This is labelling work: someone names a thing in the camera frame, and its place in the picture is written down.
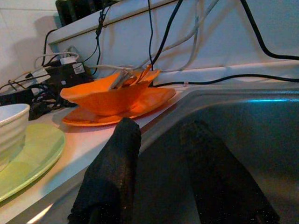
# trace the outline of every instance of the orange plate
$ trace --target orange plate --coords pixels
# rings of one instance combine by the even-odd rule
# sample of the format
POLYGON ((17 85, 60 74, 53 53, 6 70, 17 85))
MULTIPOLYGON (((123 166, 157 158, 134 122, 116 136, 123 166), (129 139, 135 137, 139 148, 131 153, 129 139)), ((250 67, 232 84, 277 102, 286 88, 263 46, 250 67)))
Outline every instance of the orange plate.
POLYGON ((66 115, 62 122, 71 126, 111 125, 118 123, 124 117, 136 118, 144 115, 166 103, 175 94, 174 89, 147 88, 130 111, 113 116, 100 116, 79 107, 66 115))

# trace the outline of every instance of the green plate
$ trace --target green plate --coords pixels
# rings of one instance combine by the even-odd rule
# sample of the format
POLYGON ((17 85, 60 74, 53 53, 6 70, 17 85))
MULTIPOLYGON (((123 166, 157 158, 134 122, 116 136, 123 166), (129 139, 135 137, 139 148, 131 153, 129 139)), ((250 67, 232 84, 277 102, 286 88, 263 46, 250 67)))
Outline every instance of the green plate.
POLYGON ((45 173, 59 159, 64 145, 65 135, 56 127, 28 125, 24 148, 0 171, 0 202, 45 173))

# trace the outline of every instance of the stainless steel sink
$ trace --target stainless steel sink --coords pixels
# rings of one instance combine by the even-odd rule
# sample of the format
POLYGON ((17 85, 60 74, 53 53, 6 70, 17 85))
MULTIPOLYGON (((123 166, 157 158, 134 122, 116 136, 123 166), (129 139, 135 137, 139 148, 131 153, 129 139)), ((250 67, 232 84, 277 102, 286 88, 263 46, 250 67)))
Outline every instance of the stainless steel sink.
MULTIPOLYGON (((171 127, 182 119, 209 124, 250 171, 281 223, 298 223, 299 90, 195 90, 142 129, 135 224, 199 223, 187 165, 171 127)), ((55 202, 41 223, 67 223, 84 170, 20 214, 55 202)))

